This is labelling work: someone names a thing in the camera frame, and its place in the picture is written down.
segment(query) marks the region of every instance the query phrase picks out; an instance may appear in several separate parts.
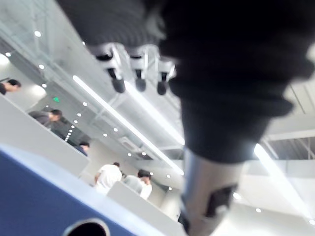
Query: green exit sign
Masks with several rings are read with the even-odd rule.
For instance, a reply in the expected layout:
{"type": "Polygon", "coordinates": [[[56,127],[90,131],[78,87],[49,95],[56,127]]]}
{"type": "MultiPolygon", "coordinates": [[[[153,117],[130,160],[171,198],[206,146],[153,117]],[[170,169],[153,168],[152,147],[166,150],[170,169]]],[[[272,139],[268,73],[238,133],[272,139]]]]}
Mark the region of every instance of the green exit sign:
{"type": "Polygon", "coordinates": [[[59,100],[58,97],[54,97],[53,100],[54,100],[55,102],[57,102],[57,103],[60,103],[60,100],[59,100]]]}

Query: person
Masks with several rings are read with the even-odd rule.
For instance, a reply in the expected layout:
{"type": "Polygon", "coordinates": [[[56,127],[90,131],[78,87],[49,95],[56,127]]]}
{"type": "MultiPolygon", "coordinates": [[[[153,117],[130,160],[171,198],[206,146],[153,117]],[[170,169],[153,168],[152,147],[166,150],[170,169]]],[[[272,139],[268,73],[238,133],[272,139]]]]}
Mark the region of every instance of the person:
{"type": "Polygon", "coordinates": [[[149,183],[151,179],[150,172],[145,170],[139,170],[137,176],[128,175],[123,183],[131,188],[133,191],[141,195],[146,183],[149,183]]]}
{"type": "Polygon", "coordinates": [[[14,79],[9,79],[6,82],[0,83],[0,93],[5,95],[7,92],[16,92],[20,89],[21,83],[14,79]]]}
{"type": "Polygon", "coordinates": [[[145,185],[140,193],[140,197],[147,200],[152,192],[152,185],[151,185],[151,175],[149,178],[146,178],[144,181],[145,185]]]}
{"type": "Polygon", "coordinates": [[[33,111],[29,115],[47,128],[51,128],[53,122],[61,119],[62,111],[52,110],[51,112],[33,111]]]}
{"type": "Polygon", "coordinates": [[[83,155],[88,156],[87,151],[90,149],[90,144],[88,142],[81,142],[79,146],[74,147],[83,155]]]}
{"type": "MultiPolygon", "coordinates": [[[[292,0],[285,7],[281,0],[260,1],[259,7],[252,0],[143,2],[147,13],[156,14],[145,17],[156,19],[152,31],[163,31],[160,54],[176,63],[177,77],[169,86],[181,101],[185,134],[181,222],[189,236],[209,236],[227,213],[217,208],[229,209],[241,167],[252,159],[271,119],[291,111],[285,89],[292,79],[310,78],[314,71],[306,54],[315,40],[315,1],[292,0]]],[[[106,41],[97,40],[108,35],[128,45],[112,38],[111,31],[99,33],[104,27],[94,27],[109,21],[104,9],[114,12],[123,5],[58,3],[83,40],[103,45],[106,41]],[[94,21],[87,20],[91,5],[99,16],[94,21]]],[[[123,35],[126,29],[115,30],[123,35]]],[[[148,38],[133,46],[143,44],[148,38]]]]}
{"type": "Polygon", "coordinates": [[[117,181],[122,179],[122,172],[119,169],[120,164],[114,162],[113,165],[104,165],[99,169],[95,176],[95,189],[103,194],[111,189],[117,181]]]}

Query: ceiling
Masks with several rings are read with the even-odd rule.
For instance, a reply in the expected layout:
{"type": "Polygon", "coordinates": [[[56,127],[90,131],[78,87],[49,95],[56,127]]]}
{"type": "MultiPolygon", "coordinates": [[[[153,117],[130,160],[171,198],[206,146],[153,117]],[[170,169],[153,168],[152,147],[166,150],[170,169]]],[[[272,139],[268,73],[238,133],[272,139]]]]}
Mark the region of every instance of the ceiling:
{"type": "MultiPolygon", "coordinates": [[[[168,158],[174,160],[179,167],[182,166],[182,146],[128,92],[117,94],[114,91],[111,78],[104,71],[104,65],[83,45],[55,1],[31,0],[26,3],[23,0],[0,0],[0,4],[0,53],[11,52],[12,63],[23,68],[23,72],[35,83],[47,84],[48,96],[36,105],[37,108],[42,109],[49,105],[62,110],[68,121],[79,120],[76,126],[85,133],[84,138],[100,139],[119,155],[128,158],[129,162],[132,160],[131,163],[135,167],[154,172],[154,178],[158,183],[181,188],[184,183],[181,175],[74,82],[72,76],[77,75],[168,158]],[[41,37],[34,35],[36,30],[41,32],[41,37]],[[45,69],[40,70],[39,64],[43,64],[45,69]],[[58,97],[61,102],[54,102],[53,97],[58,97]],[[87,102],[88,106],[83,106],[82,102],[87,102]],[[81,113],[82,117],[78,118],[77,113],[81,113]],[[132,157],[127,155],[131,151],[122,142],[128,142],[136,147],[132,157]],[[151,161],[143,160],[141,155],[138,155],[143,151],[152,158],[151,161]]],[[[118,50],[123,76],[126,81],[133,84],[135,76],[130,69],[126,52],[119,45],[118,50]]],[[[156,92],[157,53],[155,47],[148,52],[148,84],[142,95],[177,132],[182,134],[178,99],[171,92],[166,96],[159,96],[156,92]]],[[[312,50],[309,56],[315,61],[315,53],[312,50]]],[[[315,159],[314,91],[315,80],[297,81],[287,89],[285,96],[295,104],[295,108],[287,117],[275,119],[261,142],[274,159],[288,161],[315,159]]],[[[294,178],[292,181],[295,182],[294,187],[300,194],[315,197],[314,191],[309,188],[314,178],[308,179],[299,182],[294,178]]],[[[296,214],[285,203],[284,197],[276,191],[273,180],[266,176],[247,174],[240,185],[243,204],[296,214]],[[266,192],[272,192],[274,197],[263,197],[263,193],[266,192]]],[[[308,204],[315,208],[315,203],[308,204]]]]}

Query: white ceiling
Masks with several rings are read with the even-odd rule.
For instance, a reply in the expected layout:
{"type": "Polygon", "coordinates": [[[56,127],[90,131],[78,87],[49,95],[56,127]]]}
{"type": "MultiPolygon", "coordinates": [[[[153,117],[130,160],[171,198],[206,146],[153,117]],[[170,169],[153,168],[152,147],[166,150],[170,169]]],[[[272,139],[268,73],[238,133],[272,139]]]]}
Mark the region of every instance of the white ceiling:
{"type": "MultiPolygon", "coordinates": [[[[181,149],[181,146],[127,93],[117,95],[114,92],[110,77],[82,44],[78,34],[53,0],[32,0],[27,3],[23,0],[0,0],[0,5],[0,37],[14,48],[16,54],[23,56],[36,67],[38,64],[45,65],[45,70],[40,73],[42,81],[48,84],[46,91],[50,97],[38,104],[38,107],[49,104],[61,109],[68,120],[74,120],[77,118],[76,113],[81,112],[83,115],[78,127],[82,131],[91,138],[100,139],[117,153],[129,158],[126,155],[129,151],[118,139],[127,136],[139,147],[142,142],[74,83],[72,75],[77,75],[157,147],[181,149]],[[35,30],[39,30],[42,37],[36,38],[33,34],[35,30]],[[53,103],[51,96],[55,95],[64,102],[53,103]],[[83,101],[88,102],[87,108],[82,106],[83,101]],[[113,132],[113,127],[117,127],[119,132],[113,132]],[[105,132],[109,134],[106,139],[102,136],[105,132]]],[[[124,77],[127,81],[133,81],[134,77],[124,52],[121,51],[120,55],[124,77]]],[[[182,133],[179,101],[170,92],[167,96],[159,96],[156,92],[157,72],[154,66],[150,67],[149,74],[148,89],[143,96],[178,132],[182,133]]],[[[289,87],[285,96],[295,104],[295,109],[288,117],[276,119],[270,125],[265,138],[277,140],[301,138],[307,134],[312,134],[309,137],[315,136],[314,91],[315,80],[298,82],[289,87]]],[[[154,162],[137,161],[135,158],[133,164],[136,167],[150,169],[154,172],[155,180],[163,185],[182,187],[184,182],[182,176],[175,173],[145,145],[141,149],[147,152],[154,162]]],[[[178,152],[165,153],[168,153],[171,159],[179,157],[178,152]]],[[[309,181],[305,179],[292,181],[300,194],[309,196],[305,201],[309,203],[310,208],[315,209],[315,202],[311,201],[315,197],[315,190],[310,188],[313,178],[309,181]]],[[[296,214],[285,198],[277,192],[272,182],[272,179],[265,176],[245,176],[240,185],[240,193],[244,195],[243,203],[296,214]]]]}

